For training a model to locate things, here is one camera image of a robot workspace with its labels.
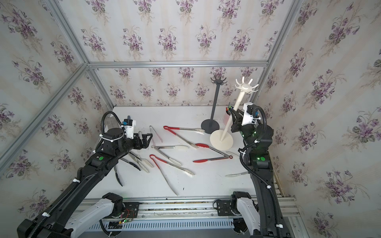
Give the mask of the red tipped steel tongs right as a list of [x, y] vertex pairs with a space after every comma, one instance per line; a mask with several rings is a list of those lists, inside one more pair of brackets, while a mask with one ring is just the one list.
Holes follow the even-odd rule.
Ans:
[[221, 161], [221, 160], [230, 160], [233, 159], [232, 155], [227, 154], [226, 152], [215, 149], [212, 146], [209, 146], [204, 143], [197, 143], [196, 146], [198, 148], [202, 148], [205, 152], [208, 151], [209, 157], [202, 157], [196, 160], [193, 160], [193, 163], [207, 163], [212, 161]]

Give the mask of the pink pen cup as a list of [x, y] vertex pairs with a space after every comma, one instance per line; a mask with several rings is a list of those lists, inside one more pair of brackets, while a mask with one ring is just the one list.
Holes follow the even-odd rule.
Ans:
[[226, 127], [231, 126], [232, 124], [232, 119], [227, 115], [227, 113], [224, 116], [223, 123], [225, 124]]

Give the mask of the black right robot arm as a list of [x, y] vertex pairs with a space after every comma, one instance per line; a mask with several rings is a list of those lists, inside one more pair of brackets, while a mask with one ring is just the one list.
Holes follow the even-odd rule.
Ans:
[[248, 231], [252, 238], [290, 238], [274, 187], [274, 169], [269, 155], [274, 130], [268, 126], [264, 110], [249, 105], [244, 110], [229, 108], [232, 132], [239, 132], [244, 147], [238, 150], [240, 163], [254, 184], [257, 201], [247, 192], [235, 191], [230, 207], [235, 215], [242, 216], [235, 222], [235, 229]]

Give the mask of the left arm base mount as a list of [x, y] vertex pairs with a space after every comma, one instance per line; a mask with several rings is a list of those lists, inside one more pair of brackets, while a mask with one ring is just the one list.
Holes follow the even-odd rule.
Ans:
[[108, 238], [115, 238], [122, 232], [124, 224], [137, 218], [139, 202], [123, 202], [121, 208], [115, 208], [113, 212], [99, 221], [101, 230]]

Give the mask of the steel cream-tipped tongs left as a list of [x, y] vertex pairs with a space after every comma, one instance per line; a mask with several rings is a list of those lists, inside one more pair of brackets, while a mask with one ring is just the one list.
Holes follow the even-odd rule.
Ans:
[[149, 168], [153, 168], [154, 166], [146, 159], [140, 158], [133, 152], [129, 153], [129, 156], [138, 163], [141, 169], [143, 169], [146, 173], [150, 173]]

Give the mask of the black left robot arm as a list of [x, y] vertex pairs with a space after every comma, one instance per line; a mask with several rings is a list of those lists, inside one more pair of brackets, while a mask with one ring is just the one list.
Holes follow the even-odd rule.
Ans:
[[77, 238], [91, 225], [109, 215], [120, 215], [123, 198], [114, 193], [104, 195], [99, 205], [94, 205], [79, 216], [72, 214], [91, 190], [106, 177], [119, 160], [131, 150], [147, 149], [152, 134], [128, 135], [125, 129], [113, 128], [100, 134], [94, 154], [64, 192], [35, 219], [25, 219], [17, 227], [20, 238]]

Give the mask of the black tipped steel tongs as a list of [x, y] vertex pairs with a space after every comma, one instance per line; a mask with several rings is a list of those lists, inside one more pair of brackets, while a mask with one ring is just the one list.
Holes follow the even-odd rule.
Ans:
[[[127, 164], [133, 166], [133, 167], [136, 168], [137, 170], [141, 171], [140, 167], [139, 167], [136, 163], [130, 162], [130, 161], [128, 161], [128, 160], [125, 159], [125, 158], [121, 158], [121, 161], [123, 161], [123, 162], [125, 162], [125, 163], [127, 163]], [[120, 176], [119, 176], [118, 166], [115, 165], [115, 166], [113, 167], [113, 169], [114, 169], [114, 172], [115, 172], [115, 177], [116, 177], [117, 182], [119, 183], [120, 186], [124, 186], [123, 183], [122, 183], [122, 180], [121, 180], [121, 178], [120, 178]]]

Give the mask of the red handled tongs front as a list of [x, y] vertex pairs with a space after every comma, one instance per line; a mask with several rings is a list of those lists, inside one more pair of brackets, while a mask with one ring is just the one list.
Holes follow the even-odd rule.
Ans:
[[155, 154], [150, 154], [149, 158], [158, 168], [161, 176], [163, 177], [166, 185], [174, 193], [175, 196], [185, 195], [185, 186], [187, 181], [193, 179], [195, 173], [190, 169], [184, 168], [174, 164], [173, 162], [166, 161]]

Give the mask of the steel cream-tipped tongs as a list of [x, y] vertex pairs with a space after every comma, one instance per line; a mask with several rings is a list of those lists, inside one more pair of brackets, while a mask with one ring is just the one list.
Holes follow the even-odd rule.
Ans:
[[154, 166], [146, 159], [140, 158], [133, 152], [129, 153], [129, 156], [138, 163], [141, 169], [143, 169], [146, 173], [150, 173], [149, 168], [153, 168]]
[[177, 155], [178, 152], [187, 150], [189, 147], [185, 145], [153, 145], [152, 149], [177, 166], [182, 166], [182, 163], [173, 157], [173, 155]]

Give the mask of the dark grey utensil rack stand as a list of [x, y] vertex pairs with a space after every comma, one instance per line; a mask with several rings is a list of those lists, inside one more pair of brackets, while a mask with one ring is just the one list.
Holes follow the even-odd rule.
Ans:
[[207, 134], [212, 134], [214, 131], [217, 131], [220, 129], [219, 123], [214, 119], [214, 115], [215, 115], [215, 110], [217, 106], [217, 99], [218, 99], [220, 87], [227, 82], [227, 78], [226, 77], [223, 78], [222, 76], [214, 76], [214, 78], [211, 78], [211, 81], [213, 84], [216, 85], [211, 115], [210, 115], [210, 119], [204, 120], [201, 123], [201, 129], [203, 129], [204, 132]]

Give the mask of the steel cream-tipped tongs centre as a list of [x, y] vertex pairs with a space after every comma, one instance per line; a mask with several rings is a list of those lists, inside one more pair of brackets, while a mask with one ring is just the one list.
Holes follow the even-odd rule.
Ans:
[[152, 149], [177, 166], [182, 166], [182, 163], [173, 157], [173, 155], [177, 155], [178, 152], [187, 150], [189, 147], [185, 145], [153, 145]]

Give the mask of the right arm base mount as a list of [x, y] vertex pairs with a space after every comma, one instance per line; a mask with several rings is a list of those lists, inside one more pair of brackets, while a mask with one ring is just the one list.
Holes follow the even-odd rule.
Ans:
[[238, 216], [233, 212], [230, 200], [217, 199], [213, 202], [213, 208], [217, 211], [219, 217]]

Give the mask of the grey stone block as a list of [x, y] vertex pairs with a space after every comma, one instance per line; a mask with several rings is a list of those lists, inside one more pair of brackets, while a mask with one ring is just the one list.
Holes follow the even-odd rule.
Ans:
[[119, 124], [116, 121], [115, 117], [112, 117], [112, 116], [110, 116], [109, 118], [105, 120], [105, 125], [108, 127], [108, 129], [119, 127]]

